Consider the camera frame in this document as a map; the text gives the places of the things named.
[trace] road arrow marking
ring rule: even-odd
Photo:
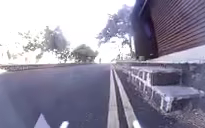
[[[50,128],[48,123],[46,122],[44,116],[41,114],[37,120],[37,123],[35,124],[34,128]]]

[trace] tree canopy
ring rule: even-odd
[[[36,59],[40,59],[44,52],[55,52],[56,56],[64,61],[67,61],[70,52],[68,49],[68,41],[63,36],[63,33],[59,27],[55,30],[49,29],[48,26],[39,32],[33,34],[31,31],[19,33],[19,35],[27,41],[27,44],[23,46],[25,52],[35,51],[40,49],[40,53],[36,56]]]
[[[131,25],[131,12],[132,7],[124,5],[115,14],[109,14],[109,19],[105,28],[98,34],[97,39],[99,43],[107,43],[113,37],[118,37],[122,39],[122,45],[127,44],[130,48],[130,53],[132,54],[132,25]]]
[[[89,46],[82,44],[72,51],[76,62],[93,62],[98,52],[93,51]]]

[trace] low wall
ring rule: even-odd
[[[204,64],[170,64],[170,63],[138,63],[138,62],[117,62],[118,65],[130,66],[161,66],[181,69],[183,71],[183,86],[191,86],[205,92],[205,63]],[[205,112],[205,97],[199,100],[198,108]]]
[[[66,66],[85,65],[85,64],[91,64],[91,63],[0,65],[0,69],[7,70],[7,71],[23,71],[23,70],[66,67]]]

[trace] white road marking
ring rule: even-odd
[[[68,128],[68,126],[69,126],[69,122],[68,122],[68,121],[64,121],[64,122],[61,124],[60,128]]]
[[[41,114],[35,124],[34,128],[50,128],[48,123],[46,122],[44,116]]]
[[[112,68],[110,68],[110,98],[107,119],[107,128],[119,128],[118,107]]]
[[[122,100],[122,104],[123,104],[123,107],[124,107],[128,128],[140,128],[140,127],[138,127],[139,122],[138,122],[138,120],[137,120],[137,118],[135,116],[133,108],[132,108],[132,106],[131,106],[131,104],[129,102],[128,96],[127,96],[127,94],[126,94],[126,92],[125,92],[125,90],[123,88],[121,80],[118,77],[115,69],[114,69],[114,75],[116,77],[118,89],[119,89],[121,100]]]

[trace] metal shutter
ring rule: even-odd
[[[205,0],[152,0],[159,55],[205,44]]]

